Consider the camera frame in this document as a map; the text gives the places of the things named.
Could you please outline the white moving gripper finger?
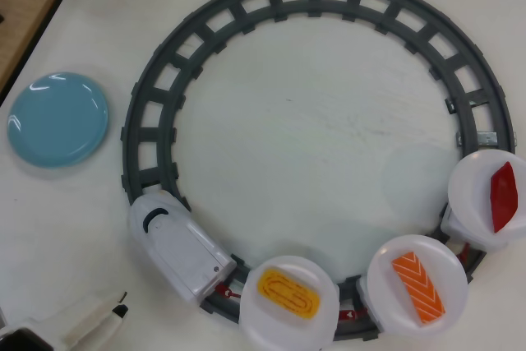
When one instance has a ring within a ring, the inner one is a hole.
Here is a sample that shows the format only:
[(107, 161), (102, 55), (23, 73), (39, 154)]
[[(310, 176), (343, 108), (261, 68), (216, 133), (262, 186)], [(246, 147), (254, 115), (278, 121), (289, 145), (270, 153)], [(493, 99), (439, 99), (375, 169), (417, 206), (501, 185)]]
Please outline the white moving gripper finger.
[(107, 347), (120, 330), (127, 314), (128, 307), (125, 304), (118, 304), (113, 308), (98, 307), (69, 330), (62, 337), (62, 342), (66, 347)]

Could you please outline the white fixed gripper finger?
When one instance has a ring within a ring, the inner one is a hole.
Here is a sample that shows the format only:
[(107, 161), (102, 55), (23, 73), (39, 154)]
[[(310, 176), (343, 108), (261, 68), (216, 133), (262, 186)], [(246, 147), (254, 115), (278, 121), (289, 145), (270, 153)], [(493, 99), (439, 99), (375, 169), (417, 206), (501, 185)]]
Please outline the white fixed gripper finger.
[(54, 329), (91, 327), (99, 323), (125, 296), (125, 291), (97, 291), (51, 316), (48, 323)]

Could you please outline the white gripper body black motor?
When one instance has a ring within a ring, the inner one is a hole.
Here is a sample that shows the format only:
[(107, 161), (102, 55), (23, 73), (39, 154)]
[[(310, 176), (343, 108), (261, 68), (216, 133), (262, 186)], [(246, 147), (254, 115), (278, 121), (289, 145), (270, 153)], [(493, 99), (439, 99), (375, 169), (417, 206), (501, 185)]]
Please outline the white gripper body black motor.
[(17, 324), (1, 329), (2, 351), (54, 351), (61, 350), (62, 343), (47, 321), (27, 318)]

